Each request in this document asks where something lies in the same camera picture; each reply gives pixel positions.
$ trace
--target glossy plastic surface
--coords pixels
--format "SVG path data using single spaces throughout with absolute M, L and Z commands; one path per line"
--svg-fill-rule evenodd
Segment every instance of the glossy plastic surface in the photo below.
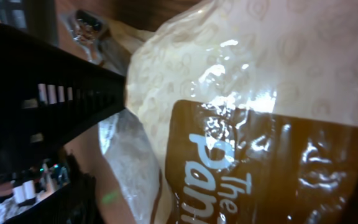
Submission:
M 358 1 L 203 1 L 133 56 L 154 223 L 336 223 L 358 181 Z

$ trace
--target white lettering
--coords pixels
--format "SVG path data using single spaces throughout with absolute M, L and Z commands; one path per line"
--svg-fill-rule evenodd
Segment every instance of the white lettering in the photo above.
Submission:
M 227 194 L 227 193 L 222 193 L 222 192 L 218 192 L 218 195 L 222 196 L 222 197 L 227 197 L 227 198 L 231 198 L 231 199 L 235 199 L 238 197 L 238 194 L 237 192 L 240 192 L 242 194 L 245 193 L 244 190 L 242 190 L 241 188 L 239 187 L 235 187 L 231 184 L 221 184 L 222 187 L 226 187 L 226 188 L 229 188 L 233 191 L 233 194 Z
M 193 169 L 203 174 L 206 177 L 207 181 L 194 178 L 193 175 L 191 174 L 191 170 Z M 195 161 L 186 162 L 185 172 L 186 172 L 186 178 L 185 178 L 186 184 L 195 185 L 205 190 L 215 190 L 216 183 L 215 183 L 214 176 L 212 176 L 211 172 L 203 165 Z
M 192 223 L 192 224 L 208 224 L 206 222 L 199 221 L 199 220 L 197 220 L 195 218 L 191 218 L 191 217 L 189 217 L 187 215 L 181 215 L 180 219 L 182 219 L 182 221 L 184 221 L 184 222 L 188 222 L 188 223 Z
M 251 194 L 251 187 L 252 187 L 252 177 L 250 173 L 247 173 L 247 180 L 241 180 L 235 177 L 222 177 L 222 180 L 227 180 L 227 181 L 235 181 L 237 183 L 240 184 L 244 184 L 245 186 L 247 186 L 247 194 L 250 195 Z
M 224 156 L 220 161 L 213 161 L 205 152 L 205 147 L 207 146 L 205 136 L 190 134 L 189 139 L 191 142 L 197 144 L 198 155 L 206 167 L 211 169 L 225 169 L 232 164 L 232 161 L 234 160 L 234 150 L 228 142 L 219 140 L 215 143 L 214 148 L 224 151 Z
M 223 205 L 226 205 L 226 210 L 230 213 L 237 213 L 237 205 L 230 201 L 229 199 L 222 199 L 219 203 L 221 208 L 225 208 Z
M 214 213 L 214 207 L 212 206 L 212 203 L 216 203 L 215 197 L 199 193 L 189 187 L 184 187 L 183 192 L 189 196 L 192 196 L 193 198 L 198 199 L 200 202 L 203 202 L 205 204 L 205 209 L 201 210 L 201 209 L 193 208 L 183 202 L 181 204 L 181 207 L 186 212 L 192 213 L 199 217 L 210 217 Z

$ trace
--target brown label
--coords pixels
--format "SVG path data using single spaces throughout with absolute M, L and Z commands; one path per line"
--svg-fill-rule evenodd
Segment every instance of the brown label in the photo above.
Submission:
M 178 101 L 167 223 L 325 223 L 358 179 L 358 128 Z

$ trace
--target snack bag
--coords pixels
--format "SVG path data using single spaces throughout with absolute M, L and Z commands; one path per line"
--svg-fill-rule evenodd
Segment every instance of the snack bag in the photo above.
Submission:
M 152 223 L 335 223 L 358 181 L 358 1 L 203 1 L 133 56 Z

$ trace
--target black plastic basket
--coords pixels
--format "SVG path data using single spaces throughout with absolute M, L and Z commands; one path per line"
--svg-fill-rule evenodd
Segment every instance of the black plastic basket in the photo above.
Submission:
M 0 174 L 28 169 L 123 110 L 124 84 L 123 76 L 0 24 Z

